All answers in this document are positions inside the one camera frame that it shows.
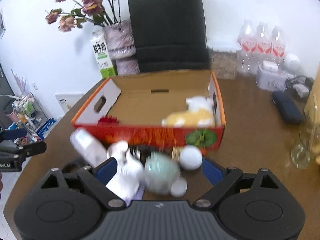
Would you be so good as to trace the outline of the white plastic bottle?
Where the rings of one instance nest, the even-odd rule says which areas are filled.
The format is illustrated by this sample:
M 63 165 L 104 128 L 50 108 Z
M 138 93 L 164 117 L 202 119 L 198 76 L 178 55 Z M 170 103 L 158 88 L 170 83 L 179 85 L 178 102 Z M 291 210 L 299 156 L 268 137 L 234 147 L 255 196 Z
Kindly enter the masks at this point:
M 109 158 L 106 148 L 84 128 L 77 128 L 71 134 L 70 141 L 91 167 L 97 167 Z

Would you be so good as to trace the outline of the white tissue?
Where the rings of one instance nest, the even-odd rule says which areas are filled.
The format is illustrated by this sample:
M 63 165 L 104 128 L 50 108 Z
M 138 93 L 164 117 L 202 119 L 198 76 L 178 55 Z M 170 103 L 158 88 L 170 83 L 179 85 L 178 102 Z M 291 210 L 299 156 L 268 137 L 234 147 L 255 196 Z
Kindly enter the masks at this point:
M 112 144 L 107 153 L 109 157 L 116 159 L 117 171 L 106 188 L 128 205 L 137 196 L 144 166 L 131 154 L 126 141 Z

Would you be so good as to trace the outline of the pale green iridescent wrap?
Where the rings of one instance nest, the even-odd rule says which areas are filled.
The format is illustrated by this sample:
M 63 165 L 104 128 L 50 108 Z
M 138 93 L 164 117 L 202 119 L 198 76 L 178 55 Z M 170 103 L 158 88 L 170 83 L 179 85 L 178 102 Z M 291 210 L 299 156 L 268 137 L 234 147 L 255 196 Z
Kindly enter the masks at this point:
M 179 165 L 171 158 L 163 153 L 151 152 L 144 165 L 143 181 L 148 191 L 167 195 L 180 174 Z

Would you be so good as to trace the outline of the white round ball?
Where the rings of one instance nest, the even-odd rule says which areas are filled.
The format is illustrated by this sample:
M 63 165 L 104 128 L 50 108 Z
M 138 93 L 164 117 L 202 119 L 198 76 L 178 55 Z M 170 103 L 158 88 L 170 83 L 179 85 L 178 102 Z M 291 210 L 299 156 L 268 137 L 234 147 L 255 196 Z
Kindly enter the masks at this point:
M 201 167 L 202 159 L 202 153 L 199 148 L 187 145 L 181 149 L 178 162 L 183 169 L 193 171 Z

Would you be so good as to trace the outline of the red paper flower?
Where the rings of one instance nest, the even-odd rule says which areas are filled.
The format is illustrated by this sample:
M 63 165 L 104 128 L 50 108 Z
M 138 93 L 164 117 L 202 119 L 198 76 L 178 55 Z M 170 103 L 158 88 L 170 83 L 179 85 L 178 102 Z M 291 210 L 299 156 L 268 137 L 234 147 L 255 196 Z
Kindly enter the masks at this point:
M 101 117 L 98 121 L 98 124 L 115 125 L 118 123 L 119 123 L 119 120 L 116 117 L 109 116 L 109 115 Z

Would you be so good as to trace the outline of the yellow white plush toy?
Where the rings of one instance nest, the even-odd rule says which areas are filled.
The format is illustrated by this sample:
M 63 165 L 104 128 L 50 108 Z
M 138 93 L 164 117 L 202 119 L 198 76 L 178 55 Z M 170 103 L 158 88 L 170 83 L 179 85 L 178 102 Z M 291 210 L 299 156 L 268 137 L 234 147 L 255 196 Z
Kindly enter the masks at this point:
M 185 102 L 188 109 L 168 115 L 161 122 L 163 127 L 215 127 L 212 99 L 193 96 Z

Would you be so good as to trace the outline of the orange cardboard fruit box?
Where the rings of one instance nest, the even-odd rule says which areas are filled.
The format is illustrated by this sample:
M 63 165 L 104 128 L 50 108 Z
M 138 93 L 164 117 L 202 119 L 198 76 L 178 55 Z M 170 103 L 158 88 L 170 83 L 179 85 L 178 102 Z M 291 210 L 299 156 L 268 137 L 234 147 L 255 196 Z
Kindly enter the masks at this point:
M 169 114 L 187 110 L 186 98 L 213 100 L 215 127 L 163 127 Z M 118 124 L 98 124 L 103 116 Z M 125 140 L 131 145 L 157 148 L 194 145 L 202 152 L 217 150 L 226 125 L 219 83 L 210 70 L 171 70 L 104 80 L 71 120 L 108 144 Z

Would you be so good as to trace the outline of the dark blue glasses case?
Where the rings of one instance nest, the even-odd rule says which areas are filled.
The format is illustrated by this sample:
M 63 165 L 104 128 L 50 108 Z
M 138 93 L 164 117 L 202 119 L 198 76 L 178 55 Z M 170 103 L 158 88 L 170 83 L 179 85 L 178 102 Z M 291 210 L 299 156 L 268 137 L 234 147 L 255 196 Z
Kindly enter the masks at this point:
M 286 124 L 301 124 L 304 117 L 299 111 L 296 104 L 284 92 L 275 91 L 271 95 L 273 104 L 275 105 L 281 119 Z

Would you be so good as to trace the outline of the clear glass cup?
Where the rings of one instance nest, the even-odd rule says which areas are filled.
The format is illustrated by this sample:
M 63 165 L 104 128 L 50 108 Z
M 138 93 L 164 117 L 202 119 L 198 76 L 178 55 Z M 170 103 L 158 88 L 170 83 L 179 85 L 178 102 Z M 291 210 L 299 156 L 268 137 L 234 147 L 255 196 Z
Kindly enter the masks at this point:
M 306 120 L 299 130 L 299 140 L 291 150 L 291 160 L 298 169 L 311 162 L 319 165 L 319 102 L 311 93 L 305 108 Z

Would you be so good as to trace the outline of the white tin box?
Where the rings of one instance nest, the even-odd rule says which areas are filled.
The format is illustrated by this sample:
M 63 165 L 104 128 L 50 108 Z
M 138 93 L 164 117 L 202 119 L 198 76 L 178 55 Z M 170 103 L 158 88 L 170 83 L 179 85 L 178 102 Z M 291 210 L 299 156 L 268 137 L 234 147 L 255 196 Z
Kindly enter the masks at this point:
M 270 92 L 284 91 L 287 75 L 280 71 L 274 62 L 263 61 L 258 66 L 256 75 L 257 87 Z

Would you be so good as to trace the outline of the green white milk carton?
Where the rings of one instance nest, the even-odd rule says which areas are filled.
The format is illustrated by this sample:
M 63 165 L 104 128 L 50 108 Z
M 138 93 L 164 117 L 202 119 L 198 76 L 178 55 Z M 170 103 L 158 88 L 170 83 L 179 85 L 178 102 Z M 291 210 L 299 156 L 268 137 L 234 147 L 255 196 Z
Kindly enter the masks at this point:
M 91 45 L 102 78 L 105 79 L 108 77 L 116 76 L 116 68 L 109 56 L 104 32 L 102 30 L 99 30 L 93 32 L 92 35 L 93 37 L 91 38 Z

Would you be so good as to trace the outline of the clear grain storage container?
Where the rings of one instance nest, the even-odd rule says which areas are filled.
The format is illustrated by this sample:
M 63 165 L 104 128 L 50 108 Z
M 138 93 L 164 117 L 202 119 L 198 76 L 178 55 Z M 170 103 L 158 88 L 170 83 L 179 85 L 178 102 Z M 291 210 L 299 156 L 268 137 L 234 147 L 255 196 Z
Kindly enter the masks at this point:
M 210 69 L 218 79 L 234 80 L 238 70 L 237 43 L 223 41 L 208 41 L 207 49 L 210 58 Z

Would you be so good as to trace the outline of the white round speaker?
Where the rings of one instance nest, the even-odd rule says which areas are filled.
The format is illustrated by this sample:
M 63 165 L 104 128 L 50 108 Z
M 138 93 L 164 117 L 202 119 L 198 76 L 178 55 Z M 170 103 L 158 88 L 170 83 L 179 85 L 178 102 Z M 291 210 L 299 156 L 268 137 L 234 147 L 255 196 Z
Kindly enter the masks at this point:
M 284 58 L 284 67 L 288 73 L 295 74 L 301 68 L 300 59 L 297 55 L 293 53 L 288 53 Z

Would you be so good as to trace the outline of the middle water bottle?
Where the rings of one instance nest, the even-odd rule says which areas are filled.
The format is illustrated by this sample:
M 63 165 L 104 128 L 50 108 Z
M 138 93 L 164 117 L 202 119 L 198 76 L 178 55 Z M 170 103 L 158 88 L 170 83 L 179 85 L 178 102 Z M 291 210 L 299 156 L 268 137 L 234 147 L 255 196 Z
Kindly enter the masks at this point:
M 262 64 L 264 60 L 268 59 L 268 55 L 271 52 L 272 42 L 270 33 L 268 31 L 267 23 L 259 22 L 255 34 L 257 41 L 256 54 L 257 61 Z

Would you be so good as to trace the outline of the right water bottle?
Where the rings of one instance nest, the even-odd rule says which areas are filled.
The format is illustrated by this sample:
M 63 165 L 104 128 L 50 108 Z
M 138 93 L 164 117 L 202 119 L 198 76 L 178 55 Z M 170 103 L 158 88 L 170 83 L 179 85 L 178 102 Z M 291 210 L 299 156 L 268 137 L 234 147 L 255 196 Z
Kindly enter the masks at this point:
M 283 61 L 283 57 L 285 55 L 286 43 L 284 39 L 283 30 L 279 26 L 275 26 L 271 33 L 271 55 L 272 61 L 276 63 L 278 66 Z

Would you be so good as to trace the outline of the purple textured vase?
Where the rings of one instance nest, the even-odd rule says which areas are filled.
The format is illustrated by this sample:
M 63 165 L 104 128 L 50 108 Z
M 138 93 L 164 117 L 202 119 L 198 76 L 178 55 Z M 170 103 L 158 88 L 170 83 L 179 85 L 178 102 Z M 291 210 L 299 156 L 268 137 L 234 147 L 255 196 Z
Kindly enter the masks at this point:
M 133 30 L 130 20 L 109 25 L 103 28 L 109 56 L 116 64 L 119 76 L 140 73 Z

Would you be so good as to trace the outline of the black paper shopping bag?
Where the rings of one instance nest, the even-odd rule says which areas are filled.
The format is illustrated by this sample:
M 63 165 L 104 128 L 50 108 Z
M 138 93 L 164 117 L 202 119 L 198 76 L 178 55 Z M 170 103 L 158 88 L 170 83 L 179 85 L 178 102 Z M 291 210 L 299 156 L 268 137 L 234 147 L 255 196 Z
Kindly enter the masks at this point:
M 208 69 L 202 0 L 128 0 L 140 72 Z

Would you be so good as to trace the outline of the dried pink rose bouquet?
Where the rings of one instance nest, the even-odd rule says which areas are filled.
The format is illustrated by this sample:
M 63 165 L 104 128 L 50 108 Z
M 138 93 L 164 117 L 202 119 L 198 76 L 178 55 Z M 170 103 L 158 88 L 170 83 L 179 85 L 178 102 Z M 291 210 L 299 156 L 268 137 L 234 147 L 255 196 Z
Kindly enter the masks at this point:
M 67 0 L 54 0 L 62 3 Z M 69 12 L 52 9 L 47 12 L 48 24 L 59 23 L 58 30 L 70 32 L 74 28 L 83 28 L 84 23 L 106 27 L 121 22 L 120 0 L 70 0 L 75 3 Z

